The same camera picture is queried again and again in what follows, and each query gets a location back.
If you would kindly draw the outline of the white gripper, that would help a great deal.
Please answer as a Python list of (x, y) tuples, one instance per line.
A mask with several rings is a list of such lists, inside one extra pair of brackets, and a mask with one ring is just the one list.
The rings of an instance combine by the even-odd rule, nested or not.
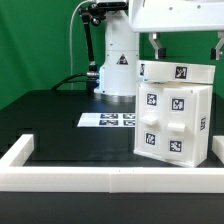
[[(210, 58), (224, 48), (224, 0), (129, 0), (129, 24), (135, 32), (219, 31)], [(166, 58), (158, 33), (149, 34), (156, 59)]]

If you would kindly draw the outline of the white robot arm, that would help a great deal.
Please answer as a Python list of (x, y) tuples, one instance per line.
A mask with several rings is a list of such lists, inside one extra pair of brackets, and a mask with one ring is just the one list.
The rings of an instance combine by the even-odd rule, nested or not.
[(147, 33), (157, 59), (166, 56), (160, 33), (216, 31), (220, 41), (210, 57), (218, 60), (224, 47), (224, 0), (93, 0), (106, 21), (106, 59), (96, 92), (112, 99), (131, 98), (134, 85), (124, 90), (116, 81), (133, 79), (139, 35)]

